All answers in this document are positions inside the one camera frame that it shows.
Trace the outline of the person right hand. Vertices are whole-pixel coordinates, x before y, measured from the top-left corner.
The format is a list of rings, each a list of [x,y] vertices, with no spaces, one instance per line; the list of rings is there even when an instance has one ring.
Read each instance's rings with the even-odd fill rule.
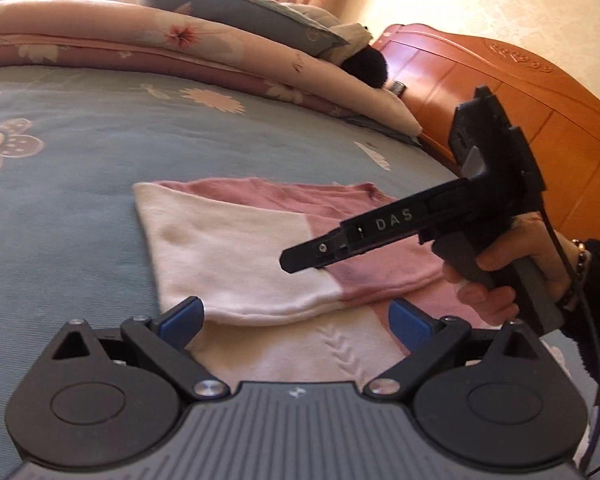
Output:
[[[524,257],[531,258],[540,269],[550,298],[572,307],[573,278],[560,260],[552,237],[537,212],[517,217],[509,231],[478,255],[476,263],[483,271],[492,272]],[[516,292],[511,287],[487,289],[477,282],[466,280],[449,263],[445,263],[442,272],[445,279],[455,286],[458,301],[471,307],[484,322],[497,326],[518,315]]]

